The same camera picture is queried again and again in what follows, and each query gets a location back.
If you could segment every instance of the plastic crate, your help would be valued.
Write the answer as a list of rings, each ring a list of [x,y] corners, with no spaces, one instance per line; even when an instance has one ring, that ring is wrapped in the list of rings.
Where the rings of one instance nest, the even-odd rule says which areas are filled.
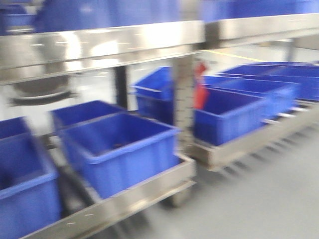
[[[172,100],[172,86],[170,67],[160,67],[132,85],[138,95],[159,100]]]
[[[264,62],[253,62],[247,65],[268,65],[268,66],[315,66],[309,62],[287,62],[287,61],[264,61]]]
[[[173,124],[173,101],[162,101],[151,97],[136,95],[138,113],[163,123]]]
[[[170,67],[161,67],[132,85],[140,115],[173,124],[173,80]]]
[[[46,0],[37,32],[106,28],[178,21],[178,0]]]
[[[0,140],[0,238],[17,239],[59,220],[56,178],[30,134]]]
[[[21,134],[31,134],[23,118],[0,121],[0,142],[2,139]]]
[[[204,76],[204,83],[203,85],[205,87],[211,88],[216,85],[219,85],[222,82],[227,82],[227,81],[233,81],[240,79],[238,77],[223,77],[223,76]]]
[[[27,14],[23,5],[4,4],[1,6],[5,28],[32,25],[34,15]]]
[[[110,114],[124,111],[123,108],[116,105],[110,105],[103,101],[91,101],[83,104],[65,107],[52,111],[54,128],[56,131],[71,127],[77,123],[96,118],[104,117]]]
[[[68,31],[115,26],[107,0],[46,0],[37,14],[37,32]]]
[[[72,166],[102,198],[178,164],[178,129],[119,113],[61,131]]]
[[[273,119],[278,113],[287,112],[295,106],[299,87],[300,85],[296,83],[247,79],[227,81],[216,86],[227,91],[264,97],[267,103],[263,117],[266,119]]]
[[[259,17],[318,12],[317,0],[201,0],[200,19]]]
[[[180,0],[152,0],[153,23],[180,21]]]
[[[305,100],[319,100],[319,67],[291,66],[281,67],[267,72],[264,80],[300,83],[301,90],[298,98]]]
[[[221,145],[262,126],[266,100],[218,89],[207,89],[203,110],[195,110],[194,136]]]
[[[225,77],[240,77],[246,79],[260,80],[268,71],[274,70],[277,66],[269,65],[241,65],[223,72],[217,73]]]
[[[298,0],[292,1],[294,4],[294,13],[318,13],[319,1],[318,0]]]

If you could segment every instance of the metal rack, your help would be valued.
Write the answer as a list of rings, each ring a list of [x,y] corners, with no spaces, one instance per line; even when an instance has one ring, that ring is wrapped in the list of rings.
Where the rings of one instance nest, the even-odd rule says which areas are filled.
[[[0,37],[0,85],[115,68],[117,103],[127,107],[126,66],[165,58],[179,64],[204,42],[201,21],[169,22]],[[192,78],[192,70],[179,79]],[[183,154],[180,164],[24,239],[84,239],[163,199],[179,206],[194,182],[195,163]],[[82,192],[88,190],[81,186]]]
[[[173,58],[175,123],[182,129],[181,151],[210,170],[227,165],[276,139],[298,131],[319,116],[317,103],[300,102],[293,113],[228,144],[211,147],[195,142],[193,125],[194,53],[319,33],[319,14],[221,20],[205,25],[184,21],[0,37],[0,85],[115,68],[117,101],[127,106],[126,66]],[[194,161],[181,164],[110,199],[100,201],[24,239],[84,239],[194,184]]]
[[[221,146],[196,142],[190,154],[210,171],[217,171],[246,154],[253,153],[271,142],[290,136],[319,119],[319,104],[298,101],[288,114],[280,114],[276,120],[266,120],[266,125],[241,138]]]

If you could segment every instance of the stainless steel shelf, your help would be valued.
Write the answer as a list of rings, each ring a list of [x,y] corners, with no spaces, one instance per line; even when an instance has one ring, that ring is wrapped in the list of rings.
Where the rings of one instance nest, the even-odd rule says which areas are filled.
[[[0,37],[0,85],[191,54],[202,21]]]
[[[319,34],[319,13],[225,19],[206,25],[207,48]]]
[[[220,146],[196,142],[190,154],[210,171],[217,171],[240,157],[253,153],[271,142],[285,138],[319,119],[319,103],[299,101],[300,107],[289,114],[281,114],[278,120],[267,121],[268,125]]]
[[[188,189],[196,175],[192,159],[178,155],[181,163],[112,198],[105,199],[23,239],[86,239],[129,216]]]

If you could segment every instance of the red object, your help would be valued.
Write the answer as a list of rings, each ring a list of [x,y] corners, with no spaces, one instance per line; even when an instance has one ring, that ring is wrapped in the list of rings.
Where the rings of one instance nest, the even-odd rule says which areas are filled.
[[[208,91],[204,88],[203,82],[203,72],[207,70],[207,67],[204,63],[199,63],[195,68],[195,80],[196,80],[196,87],[195,87],[195,95],[194,95],[194,108],[202,110],[206,103],[208,97]]]

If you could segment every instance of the floor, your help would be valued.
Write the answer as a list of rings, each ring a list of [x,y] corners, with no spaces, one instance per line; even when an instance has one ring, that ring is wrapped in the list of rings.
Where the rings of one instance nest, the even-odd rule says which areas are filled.
[[[210,72],[254,60],[283,61],[282,46],[249,45],[205,52]],[[297,49],[295,61],[318,52]],[[319,130],[308,127],[217,173],[198,166],[197,184],[181,208],[163,203],[107,229],[112,239],[317,239]]]

